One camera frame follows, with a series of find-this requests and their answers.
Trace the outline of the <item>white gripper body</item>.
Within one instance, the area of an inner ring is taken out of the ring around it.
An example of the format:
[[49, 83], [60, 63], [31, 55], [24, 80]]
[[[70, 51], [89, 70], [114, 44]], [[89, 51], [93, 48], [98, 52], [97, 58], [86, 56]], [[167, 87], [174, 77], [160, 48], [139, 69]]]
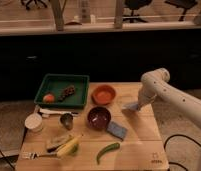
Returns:
[[141, 89], [138, 93], [138, 109], [141, 110], [144, 106], [151, 104], [155, 98], [155, 93]]

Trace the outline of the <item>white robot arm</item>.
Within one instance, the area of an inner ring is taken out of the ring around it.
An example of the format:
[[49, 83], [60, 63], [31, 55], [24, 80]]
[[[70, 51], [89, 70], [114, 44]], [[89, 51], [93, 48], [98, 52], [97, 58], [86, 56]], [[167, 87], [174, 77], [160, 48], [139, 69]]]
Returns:
[[[180, 110], [189, 120], [201, 129], [201, 100], [168, 84], [170, 73], [165, 68], [146, 72], [141, 77], [142, 87], [138, 93], [140, 110], [159, 96]], [[201, 157], [197, 171], [201, 171]]]

